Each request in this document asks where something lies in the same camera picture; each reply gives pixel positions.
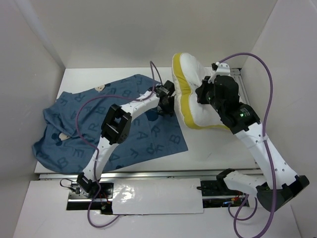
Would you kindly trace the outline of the white pillow yellow edge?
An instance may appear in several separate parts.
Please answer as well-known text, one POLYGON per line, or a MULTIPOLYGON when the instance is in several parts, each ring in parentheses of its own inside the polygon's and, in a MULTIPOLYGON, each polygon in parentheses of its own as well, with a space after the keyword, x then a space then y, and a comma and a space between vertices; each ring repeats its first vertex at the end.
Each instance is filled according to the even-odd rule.
POLYGON ((178 108, 185 125, 190 129, 226 129, 218 113, 209 104, 197 102, 195 90, 205 76, 212 76, 211 68, 204 67, 189 53, 177 53, 172 58, 172 78, 178 108))

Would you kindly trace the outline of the blue cartoon print pillowcase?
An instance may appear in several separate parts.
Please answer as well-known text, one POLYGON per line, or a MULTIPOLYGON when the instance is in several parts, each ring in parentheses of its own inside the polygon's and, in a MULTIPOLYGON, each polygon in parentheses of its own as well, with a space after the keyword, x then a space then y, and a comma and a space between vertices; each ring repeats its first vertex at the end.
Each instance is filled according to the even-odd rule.
POLYGON ((128 120, 119 106, 136 102, 150 93, 155 82, 136 74, 79 93, 63 92, 44 109, 43 137, 34 143, 35 158, 45 168, 63 174, 78 174, 96 153, 100 139, 121 140, 104 171, 187 151, 175 114, 159 106, 128 120))

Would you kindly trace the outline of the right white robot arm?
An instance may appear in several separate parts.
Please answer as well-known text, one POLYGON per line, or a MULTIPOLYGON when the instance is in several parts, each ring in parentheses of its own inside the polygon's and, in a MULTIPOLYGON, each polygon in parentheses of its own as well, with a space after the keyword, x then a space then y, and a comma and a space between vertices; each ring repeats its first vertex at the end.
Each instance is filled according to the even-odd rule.
POLYGON ((254 196, 268 211, 277 211, 296 197, 310 182, 298 175, 282 158, 266 133, 264 124, 254 109, 242 102, 239 85, 224 63, 212 64, 214 74, 206 76, 196 89, 198 103, 210 104, 221 122, 230 129, 250 151, 263 176, 251 177, 234 169, 217 175, 216 189, 221 194, 238 190, 254 196))

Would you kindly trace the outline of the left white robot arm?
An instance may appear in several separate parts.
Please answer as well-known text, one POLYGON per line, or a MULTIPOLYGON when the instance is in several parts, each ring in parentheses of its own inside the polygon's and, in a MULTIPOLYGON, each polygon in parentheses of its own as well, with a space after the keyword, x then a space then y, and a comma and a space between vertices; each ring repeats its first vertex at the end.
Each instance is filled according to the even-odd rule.
POLYGON ((75 118, 76 131, 80 138, 94 148, 87 166, 77 177, 80 192, 87 198, 95 198, 101 191, 99 181, 103 169, 115 148, 123 143, 130 132, 131 124, 141 114, 157 108, 161 114, 174 114, 175 87, 171 81, 153 86, 144 94, 124 105, 110 106, 101 125, 101 135, 97 146, 88 142, 79 131, 79 114, 75 118))

